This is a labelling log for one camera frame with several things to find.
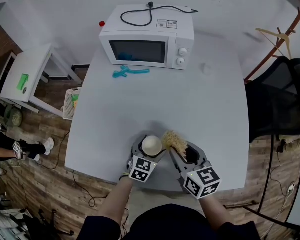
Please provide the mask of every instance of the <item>white basket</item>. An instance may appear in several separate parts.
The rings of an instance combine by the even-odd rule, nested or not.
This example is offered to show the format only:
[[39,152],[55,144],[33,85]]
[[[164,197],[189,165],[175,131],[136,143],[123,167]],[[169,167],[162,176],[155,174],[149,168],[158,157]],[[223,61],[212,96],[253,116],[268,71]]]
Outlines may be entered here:
[[74,103],[72,101],[72,95],[79,95],[81,91],[81,87],[79,88],[73,88],[70,90],[67,90],[65,93],[65,99],[64,99],[64,105],[63,105],[63,119],[68,119],[72,121],[72,118],[74,118],[75,114],[75,108]]

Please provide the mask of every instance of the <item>electrical outlet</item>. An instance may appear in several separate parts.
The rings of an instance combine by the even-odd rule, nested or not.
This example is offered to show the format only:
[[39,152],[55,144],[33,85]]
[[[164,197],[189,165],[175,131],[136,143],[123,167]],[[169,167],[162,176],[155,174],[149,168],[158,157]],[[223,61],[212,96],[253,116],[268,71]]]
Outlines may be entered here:
[[290,194],[292,191],[294,191],[295,190],[295,184],[294,183],[292,183],[290,186],[289,186],[289,188],[288,188],[288,194]]

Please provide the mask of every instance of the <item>gray table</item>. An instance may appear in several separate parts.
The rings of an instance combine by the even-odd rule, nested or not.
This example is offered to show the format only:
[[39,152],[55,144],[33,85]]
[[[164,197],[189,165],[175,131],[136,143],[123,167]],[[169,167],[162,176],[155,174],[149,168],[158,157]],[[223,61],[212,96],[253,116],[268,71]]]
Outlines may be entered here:
[[[131,66],[131,69],[147,67]],[[222,178],[220,190],[245,186],[249,154],[248,106],[238,56],[224,39],[195,35],[185,71],[112,78],[100,47],[86,75],[73,118],[65,166],[109,182],[122,174],[136,136],[175,130],[202,148]],[[141,187],[181,191],[170,156]]]

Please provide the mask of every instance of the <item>cleaning brush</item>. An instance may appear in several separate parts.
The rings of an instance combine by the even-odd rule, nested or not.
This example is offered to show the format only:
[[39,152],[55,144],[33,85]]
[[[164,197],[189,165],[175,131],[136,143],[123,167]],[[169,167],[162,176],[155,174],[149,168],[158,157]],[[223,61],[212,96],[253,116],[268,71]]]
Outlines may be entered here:
[[188,143],[173,130],[166,131],[161,142],[167,150],[173,147],[180,155],[186,154]]

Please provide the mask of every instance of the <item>person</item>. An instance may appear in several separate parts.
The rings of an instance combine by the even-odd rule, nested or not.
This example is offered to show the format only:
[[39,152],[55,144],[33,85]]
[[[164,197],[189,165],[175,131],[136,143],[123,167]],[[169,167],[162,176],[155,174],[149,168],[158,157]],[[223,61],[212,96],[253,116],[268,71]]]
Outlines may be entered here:
[[[106,197],[97,216],[85,219],[77,240],[118,240],[121,222],[134,180],[121,177]],[[259,240],[253,221],[235,225],[234,218],[213,196],[199,199],[206,218],[198,211],[167,204],[140,215],[123,240]]]
[[[9,138],[0,132],[0,162],[19,159],[18,155],[14,152],[13,146],[16,140]],[[25,141],[18,141],[22,152],[29,153],[28,158],[38,161],[40,155],[49,155],[51,150],[54,148],[54,140],[49,137],[44,144],[28,144]]]

